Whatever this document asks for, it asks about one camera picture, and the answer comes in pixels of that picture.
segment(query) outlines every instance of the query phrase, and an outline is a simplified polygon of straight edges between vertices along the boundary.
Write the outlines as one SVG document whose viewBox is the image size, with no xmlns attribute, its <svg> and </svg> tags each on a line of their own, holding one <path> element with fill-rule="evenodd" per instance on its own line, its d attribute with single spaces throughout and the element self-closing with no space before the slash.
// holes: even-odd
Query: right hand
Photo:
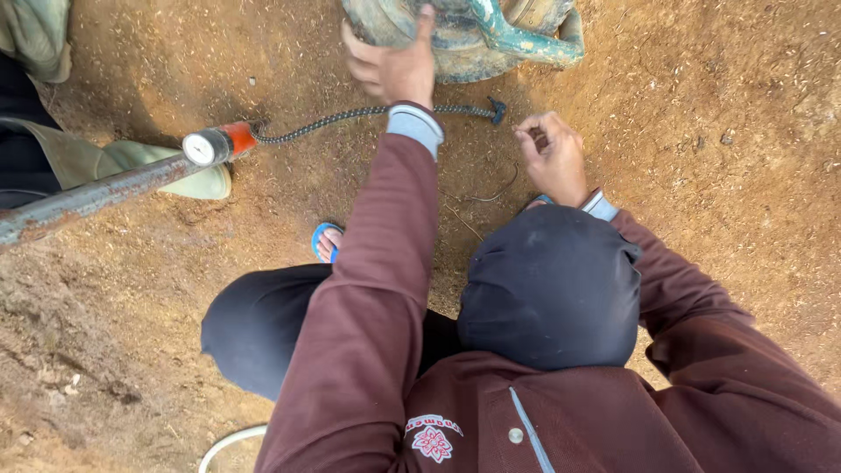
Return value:
<svg viewBox="0 0 841 473">
<path fill-rule="evenodd" d="M 432 110 L 435 87 L 435 62 L 432 59 L 432 30 L 435 9 L 430 4 L 420 8 L 415 42 L 404 50 L 366 45 L 353 35 L 351 26 L 342 21 L 341 39 L 347 47 L 347 68 L 362 82 L 370 95 L 386 105 L 409 100 Z"/>
<path fill-rule="evenodd" d="M 512 128 L 537 189 L 555 204 L 580 207 L 590 196 L 581 135 L 555 112 L 532 115 Z"/>
</svg>

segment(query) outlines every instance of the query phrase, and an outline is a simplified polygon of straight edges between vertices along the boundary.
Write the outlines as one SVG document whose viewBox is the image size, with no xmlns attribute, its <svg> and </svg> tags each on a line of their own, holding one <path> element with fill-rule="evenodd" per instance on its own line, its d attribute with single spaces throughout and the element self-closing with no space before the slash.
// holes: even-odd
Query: embroidered logo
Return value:
<svg viewBox="0 0 841 473">
<path fill-rule="evenodd" d="M 450 429 L 458 432 L 458 434 L 461 435 L 462 437 L 464 437 L 464 433 L 462 432 L 462 428 L 460 428 L 458 426 L 458 424 L 456 424 L 455 422 L 453 422 L 451 420 L 447 420 L 444 417 L 437 416 L 435 414 L 426 414 L 425 416 L 418 416 L 418 417 L 413 417 L 413 418 L 409 419 L 409 421 L 406 423 L 406 428 L 405 428 L 404 435 L 408 434 L 409 431 L 411 431 L 415 428 L 418 428 L 418 427 L 421 427 L 421 426 L 426 426 L 426 425 L 450 428 Z"/>
<path fill-rule="evenodd" d="M 412 448 L 420 450 L 423 456 L 433 459 L 436 463 L 441 463 L 445 458 L 452 458 L 452 445 L 444 437 L 444 432 L 432 426 L 426 426 L 424 430 L 415 434 Z"/>
</svg>

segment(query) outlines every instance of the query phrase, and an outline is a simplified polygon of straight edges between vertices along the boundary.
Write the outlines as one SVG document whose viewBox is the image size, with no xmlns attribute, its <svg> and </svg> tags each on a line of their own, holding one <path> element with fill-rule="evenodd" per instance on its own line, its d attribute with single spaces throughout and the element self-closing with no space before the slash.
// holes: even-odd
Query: wheelbarrow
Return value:
<svg viewBox="0 0 841 473">
<path fill-rule="evenodd" d="M 374 45 L 406 46 L 423 3 L 436 8 L 432 36 L 438 82 L 476 82 L 522 61 L 574 66 L 584 57 L 574 0 L 342 0 Z"/>
</svg>

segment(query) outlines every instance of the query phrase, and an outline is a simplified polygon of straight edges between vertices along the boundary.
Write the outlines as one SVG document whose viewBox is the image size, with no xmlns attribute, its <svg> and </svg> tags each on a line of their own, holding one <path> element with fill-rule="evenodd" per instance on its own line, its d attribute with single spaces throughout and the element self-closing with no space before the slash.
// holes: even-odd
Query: red flower logo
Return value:
<svg viewBox="0 0 841 473">
<path fill-rule="evenodd" d="M 420 450 L 423 456 L 437 463 L 441 463 L 445 458 L 452 458 L 452 445 L 444 437 L 444 432 L 432 426 L 426 426 L 426 429 L 415 435 L 412 448 Z"/>
</svg>

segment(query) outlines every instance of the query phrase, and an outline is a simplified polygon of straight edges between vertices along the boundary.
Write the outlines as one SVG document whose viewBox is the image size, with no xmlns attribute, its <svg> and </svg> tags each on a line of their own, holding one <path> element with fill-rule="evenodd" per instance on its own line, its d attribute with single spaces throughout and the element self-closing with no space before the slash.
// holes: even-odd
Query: dirt ground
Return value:
<svg viewBox="0 0 841 473">
<path fill-rule="evenodd" d="M 40 91 L 62 126 L 100 145 L 177 146 L 206 125 L 256 117 L 280 134 L 371 104 L 341 60 L 338 0 L 74 3 L 71 79 Z M 524 63 L 440 86 L 436 102 L 493 95 L 509 104 L 507 124 L 557 110 L 585 138 L 592 184 L 720 279 L 841 395 L 841 7 L 578 8 L 588 49 L 577 67 Z M 534 189 L 521 173 L 493 203 L 462 199 L 510 181 L 516 141 L 507 126 L 442 118 L 431 306 L 456 316 L 479 243 L 468 226 L 493 231 Z M 346 222 L 383 123 L 349 120 L 254 152 L 234 164 L 224 201 L 153 194 L 0 256 L 0 470 L 191 471 L 216 439 L 267 421 L 272 403 L 200 354 L 202 316 L 245 272 L 314 262 L 309 235 Z M 641 333 L 629 367 L 665 387 L 647 343 Z M 258 446 L 223 452 L 214 470 L 250 471 Z"/>
</svg>

